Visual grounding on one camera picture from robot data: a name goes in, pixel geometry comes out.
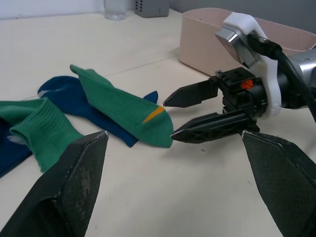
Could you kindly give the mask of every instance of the sock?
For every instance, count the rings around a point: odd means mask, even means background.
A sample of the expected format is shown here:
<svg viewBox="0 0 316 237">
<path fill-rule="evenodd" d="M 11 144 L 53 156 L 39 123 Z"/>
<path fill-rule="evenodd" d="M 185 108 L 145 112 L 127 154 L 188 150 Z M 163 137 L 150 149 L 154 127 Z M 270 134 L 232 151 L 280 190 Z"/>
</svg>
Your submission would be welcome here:
<svg viewBox="0 0 316 237">
<path fill-rule="evenodd" d="M 11 127 L 0 119 L 0 178 L 32 154 L 22 139 L 12 136 Z"/>
<path fill-rule="evenodd" d="M 134 146 L 138 141 L 137 138 L 116 122 L 88 103 L 78 78 L 68 76 L 54 77 L 39 88 L 38 95 L 39 97 L 50 99 L 65 114 L 87 118 L 100 128 L 121 138 L 129 147 Z M 144 99 L 157 103 L 158 93 L 154 91 L 145 96 Z"/>
<path fill-rule="evenodd" d="M 122 128 L 149 145 L 169 148 L 173 133 L 171 118 L 163 107 L 114 88 L 94 70 L 74 65 L 90 105 L 109 116 Z"/>
<path fill-rule="evenodd" d="M 56 163 L 72 141 L 82 137 L 47 98 L 0 101 L 0 118 L 13 126 L 12 135 L 24 140 L 42 172 Z"/>
</svg>

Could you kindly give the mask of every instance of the white table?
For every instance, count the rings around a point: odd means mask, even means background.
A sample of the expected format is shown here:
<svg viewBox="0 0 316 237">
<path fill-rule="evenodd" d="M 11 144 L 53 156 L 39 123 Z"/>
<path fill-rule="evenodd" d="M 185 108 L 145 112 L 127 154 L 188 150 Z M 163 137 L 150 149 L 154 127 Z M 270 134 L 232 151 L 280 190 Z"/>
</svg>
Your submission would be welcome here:
<svg viewBox="0 0 316 237">
<path fill-rule="evenodd" d="M 177 60 L 181 14 L 112 22 L 101 14 L 0 21 L 0 99 L 34 98 L 70 64 L 93 68 L 138 96 L 157 90 L 159 103 L 177 88 L 207 78 Z M 187 108 L 167 108 L 178 128 L 221 112 L 221 96 Z M 100 128 L 68 116 L 87 135 Z M 260 121 L 262 132 L 296 143 L 316 161 L 316 127 L 308 110 Z M 34 157 L 0 179 L 0 228 L 41 173 Z M 87 237 L 281 237 L 255 185 L 239 136 L 170 149 L 110 136 L 99 195 Z"/>
</svg>

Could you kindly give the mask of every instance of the robotic arm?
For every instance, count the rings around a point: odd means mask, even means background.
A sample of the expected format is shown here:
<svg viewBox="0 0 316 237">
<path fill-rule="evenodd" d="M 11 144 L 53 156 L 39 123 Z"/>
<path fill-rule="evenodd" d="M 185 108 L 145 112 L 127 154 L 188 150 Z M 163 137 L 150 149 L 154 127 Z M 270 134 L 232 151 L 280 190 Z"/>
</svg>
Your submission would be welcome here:
<svg viewBox="0 0 316 237">
<path fill-rule="evenodd" d="M 179 88 L 165 106 L 189 107 L 223 92 L 223 113 L 195 118 L 171 135 L 203 143 L 240 134 L 258 191 L 285 237 L 316 236 L 316 164 L 295 144 L 260 133 L 257 119 L 309 107 L 316 121 L 316 49 L 287 58 L 255 19 L 232 13 L 218 40 L 240 67 Z"/>
<path fill-rule="evenodd" d="M 245 129 L 259 131 L 256 119 L 275 117 L 281 108 L 309 106 L 316 119 L 316 49 L 288 59 L 253 17 L 240 13 L 232 13 L 216 37 L 247 70 L 217 71 L 210 79 L 170 95 L 164 106 L 189 107 L 217 97 L 218 89 L 223 92 L 222 114 L 189 121 L 172 134 L 174 140 L 202 143 L 241 134 Z"/>
</svg>

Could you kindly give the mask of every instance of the plastic bin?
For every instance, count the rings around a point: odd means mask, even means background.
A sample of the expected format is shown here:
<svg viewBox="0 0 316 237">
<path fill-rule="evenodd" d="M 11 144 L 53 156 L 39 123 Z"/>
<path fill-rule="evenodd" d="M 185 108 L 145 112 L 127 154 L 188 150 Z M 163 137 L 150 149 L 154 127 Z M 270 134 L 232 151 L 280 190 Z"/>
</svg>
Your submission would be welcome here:
<svg viewBox="0 0 316 237">
<path fill-rule="evenodd" d="M 203 73 L 214 75 L 240 67 L 215 36 L 230 11 L 201 8 L 183 13 L 179 60 Z M 266 36 L 280 44 L 287 55 L 297 54 L 316 45 L 316 35 L 290 26 L 256 18 Z"/>
</svg>

